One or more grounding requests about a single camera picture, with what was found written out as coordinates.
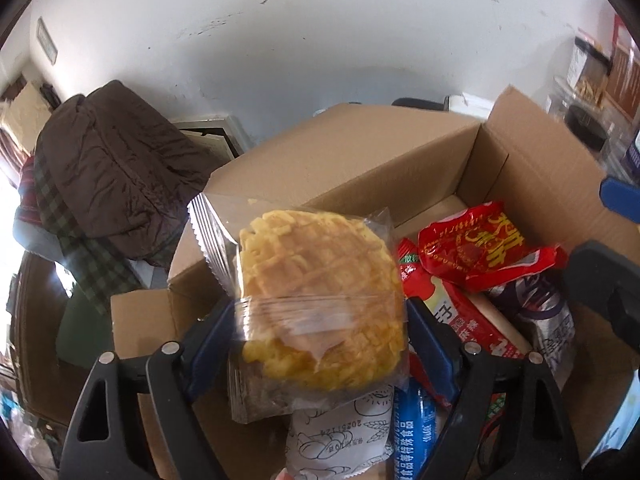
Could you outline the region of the blue tablet tube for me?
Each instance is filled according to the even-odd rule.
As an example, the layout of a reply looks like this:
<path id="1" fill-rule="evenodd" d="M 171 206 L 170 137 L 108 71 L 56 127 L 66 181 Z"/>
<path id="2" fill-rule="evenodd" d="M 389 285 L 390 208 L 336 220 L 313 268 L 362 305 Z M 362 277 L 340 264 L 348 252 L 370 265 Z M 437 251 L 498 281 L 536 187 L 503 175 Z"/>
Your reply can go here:
<path id="1" fill-rule="evenodd" d="M 395 389 L 393 408 L 394 478 L 417 479 L 430 458 L 436 434 L 436 403 L 413 378 Z"/>

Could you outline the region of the wall picture frame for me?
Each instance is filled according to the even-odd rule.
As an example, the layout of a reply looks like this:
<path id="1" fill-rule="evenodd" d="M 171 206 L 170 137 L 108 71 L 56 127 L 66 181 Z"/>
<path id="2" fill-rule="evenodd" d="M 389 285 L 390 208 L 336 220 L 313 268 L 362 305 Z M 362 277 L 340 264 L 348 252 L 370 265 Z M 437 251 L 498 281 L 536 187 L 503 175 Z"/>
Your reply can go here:
<path id="1" fill-rule="evenodd" d="M 58 59 L 58 48 L 56 47 L 46 24 L 42 18 L 38 18 L 36 26 L 36 38 L 40 48 L 43 50 L 44 55 L 49 60 L 51 65 L 56 63 Z"/>

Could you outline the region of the white croissant bread bag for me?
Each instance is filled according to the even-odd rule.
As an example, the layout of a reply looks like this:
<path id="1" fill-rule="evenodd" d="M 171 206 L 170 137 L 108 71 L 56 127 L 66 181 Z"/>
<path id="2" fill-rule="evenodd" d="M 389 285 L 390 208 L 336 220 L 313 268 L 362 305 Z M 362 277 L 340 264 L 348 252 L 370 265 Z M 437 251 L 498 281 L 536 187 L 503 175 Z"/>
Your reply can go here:
<path id="1" fill-rule="evenodd" d="M 295 479 L 350 479 L 386 462 L 394 393 L 385 386 L 333 410 L 294 412 L 285 469 Z"/>

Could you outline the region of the plaid green cloth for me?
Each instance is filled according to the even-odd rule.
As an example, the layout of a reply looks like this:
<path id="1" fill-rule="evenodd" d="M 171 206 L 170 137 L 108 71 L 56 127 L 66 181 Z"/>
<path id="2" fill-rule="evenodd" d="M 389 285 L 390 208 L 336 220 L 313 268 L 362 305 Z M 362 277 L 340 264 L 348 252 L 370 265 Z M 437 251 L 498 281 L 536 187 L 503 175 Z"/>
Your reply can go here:
<path id="1" fill-rule="evenodd" d="M 35 148 L 23 170 L 29 180 L 27 197 L 35 219 L 58 241 L 62 266 L 73 275 L 90 304 L 106 313 L 111 310 L 113 296 L 140 289 L 141 278 L 124 254 L 110 240 L 88 237 L 81 229 L 54 183 L 43 150 Z"/>

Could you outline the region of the yellow waffle bread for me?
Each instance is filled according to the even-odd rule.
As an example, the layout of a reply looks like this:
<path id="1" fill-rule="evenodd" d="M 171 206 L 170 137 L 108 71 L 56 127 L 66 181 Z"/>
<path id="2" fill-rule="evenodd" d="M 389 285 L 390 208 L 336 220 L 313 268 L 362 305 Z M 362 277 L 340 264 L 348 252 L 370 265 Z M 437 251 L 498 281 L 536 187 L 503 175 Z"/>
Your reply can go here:
<path id="1" fill-rule="evenodd" d="M 231 414 L 330 410 L 408 379 L 390 212 L 365 217 L 202 193 L 198 247 L 233 307 Z"/>

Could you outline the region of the brown quilted jacket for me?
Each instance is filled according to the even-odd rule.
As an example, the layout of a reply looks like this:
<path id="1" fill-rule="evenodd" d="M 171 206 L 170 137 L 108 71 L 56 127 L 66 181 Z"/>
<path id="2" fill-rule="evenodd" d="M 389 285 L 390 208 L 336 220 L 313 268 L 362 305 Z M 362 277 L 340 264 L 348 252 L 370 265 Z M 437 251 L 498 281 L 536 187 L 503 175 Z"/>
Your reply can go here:
<path id="1" fill-rule="evenodd" d="M 186 206 L 224 164 L 118 80 L 58 107 L 35 154 L 81 235 L 131 260 L 181 235 Z"/>

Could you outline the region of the red crinkled snack bag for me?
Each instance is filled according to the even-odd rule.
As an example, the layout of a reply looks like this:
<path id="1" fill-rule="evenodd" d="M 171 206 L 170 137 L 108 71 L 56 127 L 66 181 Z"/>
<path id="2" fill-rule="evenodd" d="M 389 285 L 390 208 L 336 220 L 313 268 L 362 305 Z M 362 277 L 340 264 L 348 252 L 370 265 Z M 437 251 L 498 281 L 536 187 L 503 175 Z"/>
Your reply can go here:
<path id="1" fill-rule="evenodd" d="M 418 234 L 418 251 L 429 274 L 471 294 L 562 269 L 568 259 L 559 245 L 539 246 L 525 238 L 500 200 L 431 223 Z"/>

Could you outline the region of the silver purple snack bag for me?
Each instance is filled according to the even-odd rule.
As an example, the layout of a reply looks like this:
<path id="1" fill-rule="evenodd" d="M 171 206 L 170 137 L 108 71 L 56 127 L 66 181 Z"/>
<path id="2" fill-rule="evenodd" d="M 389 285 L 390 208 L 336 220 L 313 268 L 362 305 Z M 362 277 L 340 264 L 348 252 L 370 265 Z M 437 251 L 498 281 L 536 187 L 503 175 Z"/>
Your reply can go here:
<path id="1" fill-rule="evenodd" d="M 563 389 L 574 366 L 576 330 L 560 272 L 527 275 L 493 287 L 486 295 L 542 355 Z"/>

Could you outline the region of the red spicy strip packet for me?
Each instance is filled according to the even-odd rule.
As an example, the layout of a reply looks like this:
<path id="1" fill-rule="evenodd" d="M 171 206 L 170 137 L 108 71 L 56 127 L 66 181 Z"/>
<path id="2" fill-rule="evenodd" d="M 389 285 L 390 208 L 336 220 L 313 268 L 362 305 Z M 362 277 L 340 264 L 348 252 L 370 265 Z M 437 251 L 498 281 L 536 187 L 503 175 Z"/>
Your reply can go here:
<path id="1" fill-rule="evenodd" d="M 493 356 L 521 359 L 532 346 L 487 299 L 469 295 L 459 287 L 429 274 L 419 259 L 419 249 L 408 238 L 397 245 L 402 289 L 408 298 L 418 297 L 439 323 L 448 325 L 459 341 L 476 342 Z M 410 375 L 442 408 L 451 408 L 458 396 L 457 373 L 442 362 L 442 352 L 419 352 L 422 337 L 409 335 Z"/>

